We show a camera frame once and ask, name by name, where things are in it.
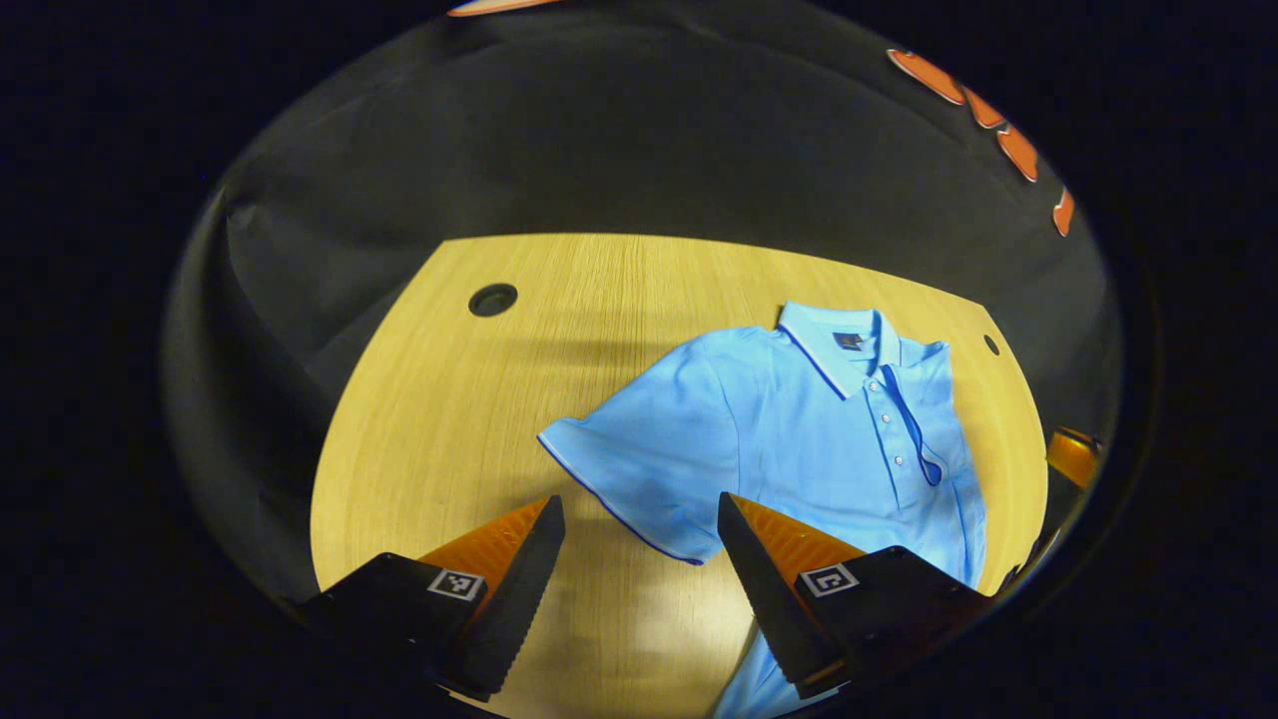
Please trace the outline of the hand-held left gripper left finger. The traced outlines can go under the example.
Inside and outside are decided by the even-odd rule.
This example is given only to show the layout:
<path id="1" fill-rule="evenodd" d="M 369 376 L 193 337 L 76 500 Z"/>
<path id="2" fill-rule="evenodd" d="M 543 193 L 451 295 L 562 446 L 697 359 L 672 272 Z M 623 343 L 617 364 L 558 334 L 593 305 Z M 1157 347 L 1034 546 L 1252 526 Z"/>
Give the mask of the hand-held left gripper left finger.
<path id="1" fill-rule="evenodd" d="M 565 536 L 561 497 L 542 497 L 419 558 L 380 552 L 302 602 L 302 624 L 360 660 L 488 701 L 524 645 Z"/>

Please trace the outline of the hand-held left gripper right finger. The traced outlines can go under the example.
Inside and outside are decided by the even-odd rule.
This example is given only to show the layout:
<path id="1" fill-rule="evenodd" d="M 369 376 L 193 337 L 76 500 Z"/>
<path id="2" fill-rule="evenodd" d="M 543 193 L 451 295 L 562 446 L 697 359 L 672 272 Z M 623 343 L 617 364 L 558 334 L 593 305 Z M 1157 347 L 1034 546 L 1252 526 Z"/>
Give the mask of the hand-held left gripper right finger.
<path id="1" fill-rule="evenodd" d="M 904 547 L 861 550 L 730 492 L 718 497 L 718 536 L 803 699 L 881 686 L 967 632 L 994 603 Z"/>

